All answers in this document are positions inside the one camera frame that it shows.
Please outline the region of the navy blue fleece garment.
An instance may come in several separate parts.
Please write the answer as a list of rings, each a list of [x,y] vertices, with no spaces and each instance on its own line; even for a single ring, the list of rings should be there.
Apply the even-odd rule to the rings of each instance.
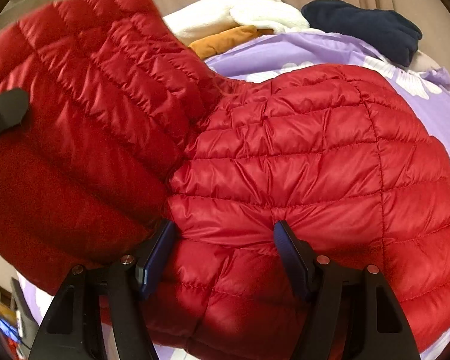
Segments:
[[[341,0],[314,0],[301,8],[315,29],[358,38],[392,62],[409,67],[419,49],[420,28],[395,10],[364,9]]]

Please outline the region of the white fleece garment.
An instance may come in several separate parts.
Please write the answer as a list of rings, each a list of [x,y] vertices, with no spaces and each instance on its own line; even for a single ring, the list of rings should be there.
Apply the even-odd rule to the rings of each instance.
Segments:
[[[273,33],[320,33],[297,8],[281,0],[200,0],[163,17],[185,45],[238,26]]]

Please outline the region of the orange folded garment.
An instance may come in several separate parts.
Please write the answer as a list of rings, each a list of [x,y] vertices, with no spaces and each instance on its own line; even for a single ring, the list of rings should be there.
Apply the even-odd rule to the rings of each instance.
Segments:
[[[223,54],[248,41],[273,33],[271,28],[257,28],[253,25],[239,26],[193,41],[188,48],[193,50],[201,60],[205,60]]]

